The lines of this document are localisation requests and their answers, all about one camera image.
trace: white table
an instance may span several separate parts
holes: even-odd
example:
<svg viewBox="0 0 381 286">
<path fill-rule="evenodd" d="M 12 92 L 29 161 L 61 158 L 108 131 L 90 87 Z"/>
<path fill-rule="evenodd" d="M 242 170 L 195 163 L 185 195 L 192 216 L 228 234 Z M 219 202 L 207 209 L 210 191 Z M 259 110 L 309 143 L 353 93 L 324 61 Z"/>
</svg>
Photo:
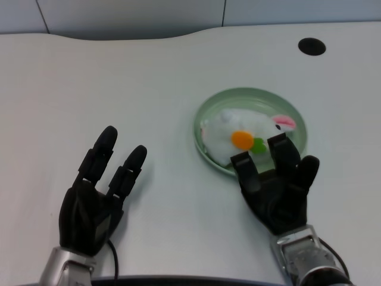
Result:
<svg viewBox="0 0 381 286">
<path fill-rule="evenodd" d="M 112 240 L 121 275 L 284 284 L 238 184 L 198 155 L 197 108 L 238 86 L 303 115 L 321 168 L 309 223 L 358 285 L 381 280 L 381 23 L 225 27 L 172 39 L 94 42 L 0 36 L 0 284 L 37 282 L 58 245 L 67 188 L 103 128 L 119 131 L 98 189 L 139 144 L 148 158 Z M 322 40 L 319 57 L 302 38 Z M 112 276 L 105 247 L 95 276 Z"/>
</svg>

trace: light green dish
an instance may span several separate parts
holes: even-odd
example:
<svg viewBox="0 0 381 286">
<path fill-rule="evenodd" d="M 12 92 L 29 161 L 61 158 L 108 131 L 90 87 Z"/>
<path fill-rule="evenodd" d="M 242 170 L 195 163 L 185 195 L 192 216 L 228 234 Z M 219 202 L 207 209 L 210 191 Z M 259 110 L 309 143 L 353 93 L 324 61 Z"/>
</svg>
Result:
<svg viewBox="0 0 381 286">
<path fill-rule="evenodd" d="M 294 119 L 296 129 L 288 134 L 288 137 L 295 144 L 299 153 L 303 156 L 307 146 L 307 130 L 302 116 L 289 102 L 271 92 L 257 88 L 232 88 L 221 91 L 206 100 L 196 113 L 193 122 L 193 136 L 197 150 L 204 159 L 212 166 L 229 175 L 235 175 L 231 165 L 221 166 L 205 152 L 205 147 L 201 138 L 200 123 L 205 119 L 212 118 L 224 108 L 242 108 L 274 116 L 278 114 L 288 115 Z M 258 172 L 264 172 L 274 168 L 272 160 L 257 164 Z"/>
</svg>

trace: black cable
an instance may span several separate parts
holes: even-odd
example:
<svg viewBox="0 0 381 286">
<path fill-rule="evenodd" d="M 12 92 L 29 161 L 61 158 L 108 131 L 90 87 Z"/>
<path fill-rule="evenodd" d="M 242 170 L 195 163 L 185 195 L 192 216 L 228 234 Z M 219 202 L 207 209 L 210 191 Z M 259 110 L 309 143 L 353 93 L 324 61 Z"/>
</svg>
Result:
<svg viewBox="0 0 381 286">
<path fill-rule="evenodd" d="M 224 11 L 222 12 L 222 25 L 221 25 L 221 27 L 224 26 L 224 21 L 225 21 L 225 10 L 226 10 L 226 0 L 225 0 L 225 3 L 224 3 Z"/>
<path fill-rule="evenodd" d="M 328 245 L 328 243 L 326 243 L 324 240 L 322 240 L 321 238 L 319 238 L 319 240 L 320 240 L 320 243 L 324 246 L 324 247 L 326 247 L 335 257 L 336 257 L 336 259 L 339 261 L 339 263 L 341 264 L 341 267 L 342 267 L 342 269 L 344 270 L 344 272 L 345 272 L 345 275 L 348 277 L 348 279 L 350 279 L 349 278 L 349 272 L 348 272 L 348 268 L 346 268 L 346 265 L 345 265 L 345 263 L 344 263 L 344 261 L 342 260 L 342 258 L 340 257 L 340 255 L 338 255 L 338 253 L 337 252 L 335 252 L 334 251 L 334 249 L 333 248 L 331 248 L 331 246 L 329 246 Z"/>
<path fill-rule="evenodd" d="M 42 10 L 41 10 L 41 7 L 40 7 L 40 3 L 38 3 L 38 0 L 36 0 L 36 4 L 37 4 L 37 7 L 38 7 L 38 10 L 40 11 L 40 15 L 41 15 L 43 24 L 45 25 L 45 29 L 46 29 L 46 31 L 48 32 L 48 34 L 50 34 L 48 25 L 46 24 L 46 21 L 45 21 L 45 18 L 44 18 L 44 16 L 43 16 L 43 14 L 42 14 Z"/>
<path fill-rule="evenodd" d="M 117 280 L 119 277 L 118 254 L 111 240 L 108 240 L 107 244 L 111 248 L 111 251 L 113 252 L 113 256 L 114 256 L 114 265 L 115 265 L 114 285 L 117 285 Z"/>
</svg>

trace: black grommet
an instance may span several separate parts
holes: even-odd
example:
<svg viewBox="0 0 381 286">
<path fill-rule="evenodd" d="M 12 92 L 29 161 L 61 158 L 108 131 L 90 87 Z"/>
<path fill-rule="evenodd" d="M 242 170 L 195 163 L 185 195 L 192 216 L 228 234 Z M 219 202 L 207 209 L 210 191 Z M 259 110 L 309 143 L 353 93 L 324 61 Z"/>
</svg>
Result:
<svg viewBox="0 0 381 286">
<path fill-rule="evenodd" d="M 325 44 L 314 38 L 305 38 L 298 44 L 299 49 L 307 55 L 322 55 L 326 51 Z"/>
</svg>

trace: plush rabbit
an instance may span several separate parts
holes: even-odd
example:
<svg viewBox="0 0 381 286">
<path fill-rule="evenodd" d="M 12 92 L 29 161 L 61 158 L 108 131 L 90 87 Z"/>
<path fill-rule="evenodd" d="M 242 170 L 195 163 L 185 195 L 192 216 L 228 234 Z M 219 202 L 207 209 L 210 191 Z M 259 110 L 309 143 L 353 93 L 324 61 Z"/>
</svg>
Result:
<svg viewBox="0 0 381 286">
<path fill-rule="evenodd" d="M 269 117 L 252 110 L 227 108 L 201 123 L 202 141 L 210 157 L 226 166 L 231 156 L 249 151 L 254 163 L 270 159 L 267 140 L 296 128 L 285 115 Z"/>
</svg>

